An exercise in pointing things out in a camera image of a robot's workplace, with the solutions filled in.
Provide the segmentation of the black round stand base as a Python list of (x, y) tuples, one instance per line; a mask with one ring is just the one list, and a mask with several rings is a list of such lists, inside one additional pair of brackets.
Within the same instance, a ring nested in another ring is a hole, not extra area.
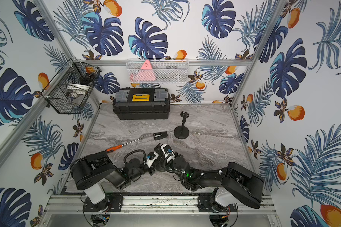
[(165, 166), (166, 166), (166, 164), (164, 162), (159, 162), (155, 168), (159, 172), (166, 172), (166, 170), (164, 168)]

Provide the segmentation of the black stand pole with clip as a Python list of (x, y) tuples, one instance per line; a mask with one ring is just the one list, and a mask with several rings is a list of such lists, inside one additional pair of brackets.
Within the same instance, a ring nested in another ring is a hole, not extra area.
[(185, 127), (186, 120), (187, 120), (187, 118), (189, 118), (189, 113), (185, 112), (185, 111), (181, 111), (180, 115), (182, 117), (182, 125), (181, 125), (181, 127)]

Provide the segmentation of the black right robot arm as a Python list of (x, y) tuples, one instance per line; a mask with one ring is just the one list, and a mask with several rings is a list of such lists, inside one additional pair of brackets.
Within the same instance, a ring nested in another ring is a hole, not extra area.
[(193, 168), (183, 155), (174, 152), (168, 144), (158, 144), (154, 152), (159, 155), (153, 163), (157, 168), (180, 178), (181, 185), (190, 192), (206, 187), (226, 190), (229, 199), (245, 206), (259, 209), (262, 201), (264, 179), (242, 165), (230, 162), (227, 167), (216, 170)]

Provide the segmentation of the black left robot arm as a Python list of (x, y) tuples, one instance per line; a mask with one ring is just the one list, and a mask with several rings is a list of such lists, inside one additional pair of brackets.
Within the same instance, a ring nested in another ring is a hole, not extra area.
[(160, 156), (156, 152), (146, 154), (138, 149), (124, 158), (124, 167), (118, 168), (110, 160), (107, 152), (102, 151), (80, 158), (70, 165), (71, 175), (77, 190), (84, 191), (93, 205), (105, 202), (107, 196), (100, 185), (108, 180), (117, 189), (124, 189), (145, 173), (153, 175)]

